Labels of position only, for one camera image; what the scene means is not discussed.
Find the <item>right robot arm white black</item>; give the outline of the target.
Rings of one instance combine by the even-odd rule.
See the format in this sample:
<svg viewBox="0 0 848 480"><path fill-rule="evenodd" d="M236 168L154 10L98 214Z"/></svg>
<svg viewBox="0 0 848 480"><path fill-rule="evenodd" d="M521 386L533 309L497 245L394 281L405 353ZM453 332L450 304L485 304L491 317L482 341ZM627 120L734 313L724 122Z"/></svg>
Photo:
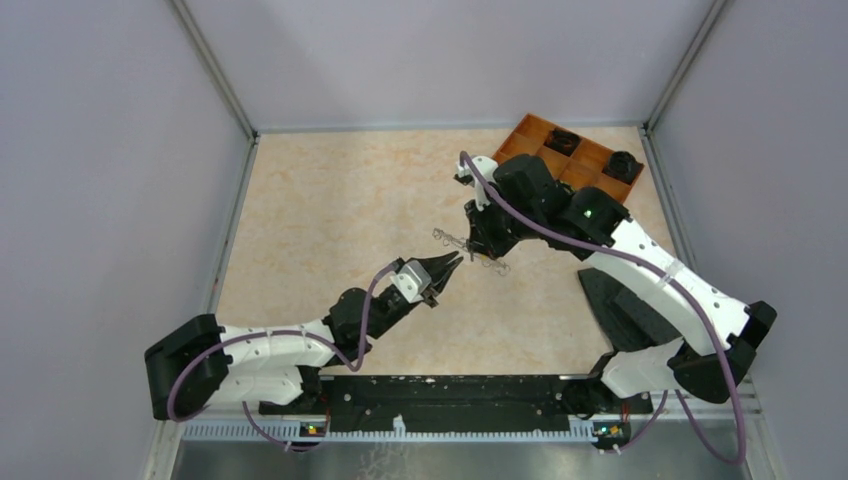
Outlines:
<svg viewBox="0 0 848 480"><path fill-rule="evenodd" d="M612 412L626 397L679 390L728 401L776 320L766 302L746 304L703 280L664 250L619 201L597 187L573 189L538 156L503 163L461 152L455 178L472 185L464 211L469 250L490 259L540 240L612 278L676 331L656 346L618 348L586 385L589 404Z"/></svg>

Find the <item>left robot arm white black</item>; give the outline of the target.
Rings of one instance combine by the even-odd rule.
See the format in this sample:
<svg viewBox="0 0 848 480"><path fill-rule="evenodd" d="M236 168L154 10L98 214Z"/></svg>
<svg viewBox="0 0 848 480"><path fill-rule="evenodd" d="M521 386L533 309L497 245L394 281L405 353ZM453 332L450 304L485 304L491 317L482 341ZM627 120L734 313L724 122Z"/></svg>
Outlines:
<svg viewBox="0 0 848 480"><path fill-rule="evenodd" d="M437 306L462 260L457 251L397 258L368 288L344 291L325 316L305 323L235 327L212 313L191 318L144 353L154 419L182 422L212 406L242 403L314 410L320 371L359 371L372 341L417 307Z"/></svg>

